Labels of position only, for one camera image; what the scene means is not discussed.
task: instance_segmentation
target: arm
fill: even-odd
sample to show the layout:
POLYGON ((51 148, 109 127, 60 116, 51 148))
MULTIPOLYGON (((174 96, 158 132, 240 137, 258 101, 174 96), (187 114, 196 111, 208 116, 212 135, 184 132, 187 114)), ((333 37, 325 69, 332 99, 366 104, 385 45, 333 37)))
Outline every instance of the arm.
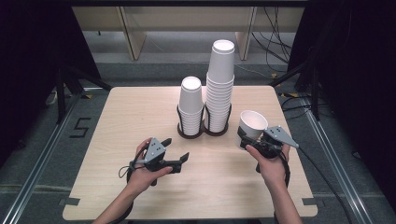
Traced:
MULTIPOLYGON (((140 151, 151 139, 143 141, 136 149, 140 151)), ((117 196, 117 198, 105 209, 105 211, 93 223, 109 223, 122 216, 134 199, 143 191, 149 188, 149 185, 157 178, 169 174, 172 167, 165 167, 159 171, 151 172, 146 168, 136 169, 128 181, 128 184, 117 196)))
MULTIPOLYGON (((266 159, 256 148, 249 145, 247 145, 246 149, 260 165, 262 178, 271 193, 279 223, 303 223, 286 187, 285 168, 280 158, 266 159)), ((286 158, 289 159, 290 146, 283 145, 282 151, 286 158)))

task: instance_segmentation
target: black cable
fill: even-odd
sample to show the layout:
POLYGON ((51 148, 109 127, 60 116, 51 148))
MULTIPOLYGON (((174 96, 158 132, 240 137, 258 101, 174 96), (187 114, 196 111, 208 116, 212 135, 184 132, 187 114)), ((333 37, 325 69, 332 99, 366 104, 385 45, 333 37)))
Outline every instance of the black cable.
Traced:
POLYGON ((311 109, 311 106, 312 105, 297 105, 295 107, 284 108, 284 109, 282 109, 282 111, 286 112, 286 111, 290 111, 290 110, 294 110, 294 109, 298 109, 298 108, 309 108, 309 109, 311 109))
POLYGON ((327 186, 329 186, 330 190, 332 191, 332 193, 334 194, 335 198, 338 200, 338 202, 341 204, 341 206, 344 209, 344 212, 346 213, 346 218, 348 220, 348 223, 352 223, 352 219, 350 218, 350 214, 347 211, 347 207, 344 205, 344 202, 341 200, 340 196, 338 195, 338 193, 335 191, 334 187, 332 186, 332 184, 330 183, 330 181, 326 178, 326 176, 320 171, 320 169, 318 168, 318 166, 314 163, 314 161, 305 153, 305 151, 301 148, 298 147, 298 149, 300 149, 300 151, 306 156, 306 158, 312 163, 312 165, 315 167, 315 169, 318 171, 318 173, 320 174, 320 176, 323 178, 323 180, 326 182, 327 186))
MULTIPOLYGON (((129 173, 127 175, 127 182, 129 181, 129 177, 131 176, 131 173, 137 169, 141 169, 141 168, 145 168, 145 166, 140 166, 140 167, 134 167, 136 165, 137 160, 139 159, 139 156, 146 150, 145 147, 141 148, 139 150, 139 152, 136 154, 136 156, 134 157, 134 160, 131 162, 131 164, 129 166, 123 166, 120 168, 119 170, 119 178, 123 178, 125 176, 125 174, 129 173), (122 169, 128 168, 127 171, 123 174, 120 175, 120 171, 122 169)), ((117 224, 122 222, 125 218, 127 218, 129 216, 129 214, 132 211, 132 208, 134 207, 134 202, 131 203, 131 205, 126 209, 126 211, 122 214, 122 216, 118 217, 117 219, 109 222, 109 224, 117 224)))
MULTIPOLYGON (((286 183, 286 188, 289 186, 290 182, 290 168, 289 168, 289 163, 288 160, 283 153, 283 151, 276 151, 276 155, 282 160, 283 167, 285 168, 285 183, 286 183)), ((276 212, 274 212, 274 222, 279 223, 276 217, 276 212)))
POLYGON ((282 57, 280 57, 279 55, 277 55, 275 52, 271 51, 270 49, 268 49, 267 47, 265 47, 258 39, 257 37, 254 35, 254 33, 251 33, 253 35, 253 38, 256 40, 256 42, 260 45, 260 47, 262 47, 262 49, 265 50, 265 52, 269 52, 271 53, 274 57, 278 58, 280 61, 282 61, 283 63, 288 63, 288 61, 286 61, 285 59, 283 59, 282 57))
POLYGON ((278 24, 277 24, 277 15, 278 15, 278 11, 279 11, 279 7, 275 7, 275 23, 273 23, 272 20, 271 20, 271 18, 270 18, 270 16, 268 15, 268 12, 267 12, 266 8, 264 7, 265 15, 267 16, 268 21, 270 22, 271 27, 272 27, 272 29, 273 29, 273 32, 272 32, 272 34, 271 34, 270 41, 272 40, 272 36, 275 35, 275 37, 277 38, 277 40, 278 40, 279 43, 280 43, 281 49, 282 49, 283 53, 285 54, 285 57, 287 58, 286 60, 289 62, 289 59, 288 59, 288 57, 286 56, 286 55, 288 55, 288 56, 290 57, 289 52, 288 52, 288 51, 286 50, 286 48, 284 47, 285 44, 283 43, 282 39, 280 38, 279 26, 278 26, 278 24))
MULTIPOLYGON (((272 32, 271 33, 271 37, 270 37, 270 39, 272 39, 272 37, 273 37, 273 35, 274 35, 274 32, 272 32)), ((271 44, 271 42, 268 42, 268 45, 267 45, 267 49, 269 49, 270 48, 270 44, 271 44)), ((269 65, 269 63, 268 63, 268 50, 267 51, 265 51, 265 61, 267 62, 267 64, 269 65)), ((283 59, 282 58, 282 60, 281 60, 282 62, 284 62, 284 63, 289 63, 289 61, 287 60, 287 59, 283 59)))
POLYGON ((282 43, 282 42, 278 43, 278 42, 275 42, 274 40, 268 39, 267 37, 265 37, 265 36, 262 34, 262 32, 259 32, 259 34, 262 36, 263 39, 265 39, 265 40, 267 40, 267 41, 270 41, 272 44, 284 45, 285 48, 291 49, 291 46, 289 46, 289 45, 287 45, 287 44, 285 44, 285 43, 282 43))
POLYGON ((286 118, 286 119, 297 119, 297 118, 300 118, 300 117, 302 117, 304 114, 306 114, 308 111, 309 111, 309 110, 305 110, 305 112, 304 112, 303 114, 301 114, 301 115, 297 115, 297 116, 295 116, 295 117, 286 118))
POLYGON ((287 99, 286 101, 284 101, 284 102, 282 103, 282 105, 280 106, 280 108, 283 109, 283 106, 284 106, 288 101, 290 101, 290 100, 293 100, 293 99, 301 99, 301 98, 307 98, 307 97, 311 97, 311 96, 310 96, 310 95, 306 95, 306 96, 290 97, 289 99, 287 99))

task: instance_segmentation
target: metal rail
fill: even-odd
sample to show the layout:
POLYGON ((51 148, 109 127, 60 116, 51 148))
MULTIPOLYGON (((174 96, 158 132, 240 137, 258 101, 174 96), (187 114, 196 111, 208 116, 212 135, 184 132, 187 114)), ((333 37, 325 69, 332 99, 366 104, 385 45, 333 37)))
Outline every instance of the metal rail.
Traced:
POLYGON ((21 217, 21 214, 26 207, 26 204, 29 202, 30 197, 35 189, 35 184, 37 183, 38 179, 42 175, 44 169, 47 166, 48 161, 52 155, 53 150, 55 149, 62 133, 64 131, 64 127, 66 126, 69 117, 75 108, 75 105, 78 102, 80 95, 73 95, 70 99, 70 103, 66 109, 66 113, 64 118, 61 122, 57 123, 52 134, 49 138, 49 141, 45 145, 43 151, 41 152, 37 162, 35 163, 35 167, 32 169, 31 173, 25 180, 24 184, 21 187, 20 192, 18 193, 17 198, 15 199, 14 203, 9 208, 9 211, 3 220, 3 224, 13 224, 18 223, 18 220, 21 217))
MULTIPOLYGON (((302 98, 301 100, 302 105, 310 105, 309 100, 306 98, 302 98)), ((321 126, 320 121, 316 120, 314 115, 311 111, 306 113, 308 116, 309 122, 312 125, 312 128, 323 148, 323 151, 326 154, 327 159, 334 171, 335 176, 340 183, 341 189, 346 195, 346 198, 349 202, 350 207, 352 208, 353 213, 355 214, 356 219, 359 223, 373 223, 366 206, 364 205, 361 196, 356 191, 355 187, 352 184, 347 172, 343 166, 343 164, 338 159, 337 154, 335 153, 334 148, 332 147, 332 143, 330 142, 329 138, 327 137, 326 132, 324 131, 323 127, 321 126)))

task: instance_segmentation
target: gray carpet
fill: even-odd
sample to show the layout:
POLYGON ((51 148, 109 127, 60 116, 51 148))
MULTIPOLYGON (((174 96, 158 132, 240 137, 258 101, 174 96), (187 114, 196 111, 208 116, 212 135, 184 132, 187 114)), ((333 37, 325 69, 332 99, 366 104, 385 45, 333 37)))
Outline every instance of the gray carpet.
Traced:
MULTIPOLYGON (((263 77, 271 75, 271 69, 266 65, 244 64, 248 70, 260 71, 262 75, 235 67, 235 85, 266 85, 270 79, 263 77)), ((205 63, 177 63, 177 64, 122 64, 99 63, 99 71, 103 81, 113 86, 178 86, 183 77, 199 77, 205 85, 205 63)), ((286 66, 278 65, 278 70, 285 70, 286 66)), ((276 87, 278 93, 294 92, 293 85, 297 77, 276 87)), ((85 87, 93 86, 84 80, 85 87)), ((61 199, 68 196, 81 165, 86 149, 90 143, 94 128, 106 102, 106 94, 94 94, 91 98, 82 98, 67 123, 62 138, 50 157, 35 191, 26 205, 20 223, 68 223, 62 218, 63 207, 59 205, 61 199), (70 138, 70 135, 82 134, 81 130, 74 130, 78 119, 89 130, 84 138, 70 138)), ((287 97, 279 96, 282 104, 287 97)), ((325 95, 320 98, 321 104, 326 104, 325 95)), ((301 105, 299 99, 292 99, 285 104, 286 108, 301 105)), ((319 108, 320 122, 341 162, 346 167, 347 174, 368 208, 374 223, 396 223, 396 216, 387 200, 378 188, 364 163, 352 156, 354 150, 346 134, 337 123, 337 118, 327 106, 319 108)), ((336 192, 343 199, 348 208, 353 223, 358 223, 354 217, 344 192, 341 190, 336 176, 332 171, 327 157, 304 114, 303 108, 285 111, 288 125, 293 138, 312 158, 318 168, 332 183, 336 192)), ((35 165, 42 148, 55 126, 57 119, 57 105, 50 105, 42 113, 29 134, 26 135, 26 147, 13 152, 7 163, 0 170, 0 218, 4 218, 7 209, 13 203, 20 186, 35 165)), ((306 176, 314 196, 318 202, 318 215, 305 217, 305 223, 347 223, 346 214, 336 200, 329 186, 323 181, 312 163, 299 153, 306 176)), ((262 219, 262 223, 274 223, 272 218, 262 219)))

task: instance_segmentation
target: desk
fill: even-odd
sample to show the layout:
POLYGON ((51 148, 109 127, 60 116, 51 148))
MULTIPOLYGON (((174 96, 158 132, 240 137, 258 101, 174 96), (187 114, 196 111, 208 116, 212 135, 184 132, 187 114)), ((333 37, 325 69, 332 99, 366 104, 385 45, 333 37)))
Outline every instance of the desk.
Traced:
MULTIPOLYGON (((189 140, 177 133, 177 103, 180 87, 132 87, 111 90, 85 159, 70 193, 80 199, 67 205, 66 220, 97 218, 126 185, 119 169, 134 158, 135 148, 150 136, 160 141, 170 137, 165 159, 178 160, 190 152, 180 174, 158 180, 134 201, 128 219, 201 219, 272 217, 274 208, 257 162, 236 146, 239 114, 245 109, 262 113, 269 126, 281 125, 290 132, 269 86, 233 87, 233 110, 228 132, 222 136, 203 133, 189 140)), ((295 148, 290 151, 290 195, 302 217, 318 212, 304 205, 313 198, 295 148)))

